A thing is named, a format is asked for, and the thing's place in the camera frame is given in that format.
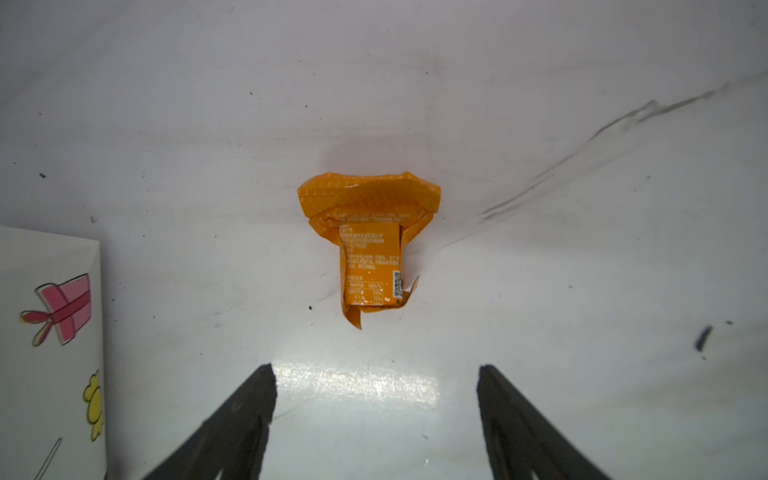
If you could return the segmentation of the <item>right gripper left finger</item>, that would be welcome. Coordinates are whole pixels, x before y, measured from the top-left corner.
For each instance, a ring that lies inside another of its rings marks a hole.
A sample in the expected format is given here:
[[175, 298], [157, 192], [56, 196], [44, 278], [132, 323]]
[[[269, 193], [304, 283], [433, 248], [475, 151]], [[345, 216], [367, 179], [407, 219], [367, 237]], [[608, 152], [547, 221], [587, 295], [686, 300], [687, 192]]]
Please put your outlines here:
[[259, 366], [148, 479], [257, 479], [277, 400], [272, 366]]

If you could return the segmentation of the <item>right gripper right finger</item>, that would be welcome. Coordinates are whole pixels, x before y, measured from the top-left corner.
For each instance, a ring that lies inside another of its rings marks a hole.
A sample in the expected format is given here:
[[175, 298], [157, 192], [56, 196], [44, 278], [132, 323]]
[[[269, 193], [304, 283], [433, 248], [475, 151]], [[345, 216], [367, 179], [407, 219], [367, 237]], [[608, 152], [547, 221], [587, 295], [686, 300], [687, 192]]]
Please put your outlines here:
[[476, 392], [495, 479], [608, 480], [495, 366], [480, 367]]

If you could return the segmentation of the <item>white paper gift bag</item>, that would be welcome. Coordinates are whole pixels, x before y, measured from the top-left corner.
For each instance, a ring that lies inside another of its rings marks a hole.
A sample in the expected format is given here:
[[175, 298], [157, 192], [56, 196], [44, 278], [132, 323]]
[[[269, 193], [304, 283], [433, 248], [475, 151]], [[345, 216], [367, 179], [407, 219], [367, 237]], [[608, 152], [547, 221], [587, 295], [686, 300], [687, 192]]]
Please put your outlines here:
[[103, 479], [100, 245], [1, 230], [1, 476]]

